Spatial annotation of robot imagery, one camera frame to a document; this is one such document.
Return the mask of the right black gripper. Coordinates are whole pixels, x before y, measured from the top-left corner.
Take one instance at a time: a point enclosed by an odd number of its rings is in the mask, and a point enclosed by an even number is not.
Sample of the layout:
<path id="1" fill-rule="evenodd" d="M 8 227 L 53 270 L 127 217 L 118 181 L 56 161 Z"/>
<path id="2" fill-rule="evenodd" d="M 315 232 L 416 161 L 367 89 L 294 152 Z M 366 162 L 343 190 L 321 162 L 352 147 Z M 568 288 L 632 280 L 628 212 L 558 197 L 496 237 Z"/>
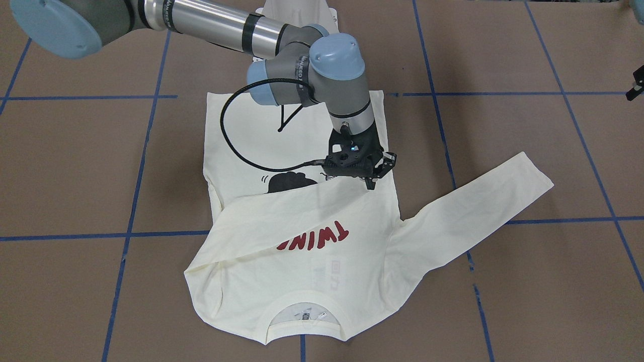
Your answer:
<path id="1" fill-rule="evenodd" d="M 375 190 L 377 179 L 384 178 L 396 165 L 396 153 L 383 151 L 376 127 L 356 135 L 333 130 L 322 168 L 329 176 L 365 178 L 366 188 Z"/>

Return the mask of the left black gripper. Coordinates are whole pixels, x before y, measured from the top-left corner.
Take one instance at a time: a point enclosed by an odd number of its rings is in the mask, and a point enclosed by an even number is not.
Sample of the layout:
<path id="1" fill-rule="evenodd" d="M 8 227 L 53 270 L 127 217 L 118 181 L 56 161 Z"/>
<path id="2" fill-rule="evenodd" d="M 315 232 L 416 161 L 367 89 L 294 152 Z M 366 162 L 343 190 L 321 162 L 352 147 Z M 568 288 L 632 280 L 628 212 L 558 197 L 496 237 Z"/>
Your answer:
<path id="1" fill-rule="evenodd" d="M 634 78 L 633 86 L 625 94 L 626 100 L 633 101 L 636 97 L 640 96 L 643 92 L 643 72 L 644 65 L 632 72 Z"/>

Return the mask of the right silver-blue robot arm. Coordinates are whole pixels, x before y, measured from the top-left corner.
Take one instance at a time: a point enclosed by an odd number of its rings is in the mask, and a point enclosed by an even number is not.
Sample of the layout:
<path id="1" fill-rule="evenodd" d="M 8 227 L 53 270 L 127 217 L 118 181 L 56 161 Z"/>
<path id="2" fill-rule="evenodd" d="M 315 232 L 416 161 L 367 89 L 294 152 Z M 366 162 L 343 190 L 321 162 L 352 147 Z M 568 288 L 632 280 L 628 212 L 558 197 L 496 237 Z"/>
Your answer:
<path id="1" fill-rule="evenodd" d="M 11 1 L 19 27 L 35 43 L 66 59 L 81 59 L 134 30 L 169 30 L 259 58 L 248 85 L 224 104 L 250 92 L 258 105 L 324 103 L 332 121 L 328 154 L 278 173 L 319 166 L 329 176 L 365 181 L 368 190 L 396 164 L 380 144 L 375 107 L 357 40 L 322 25 L 297 27 L 214 1 Z"/>

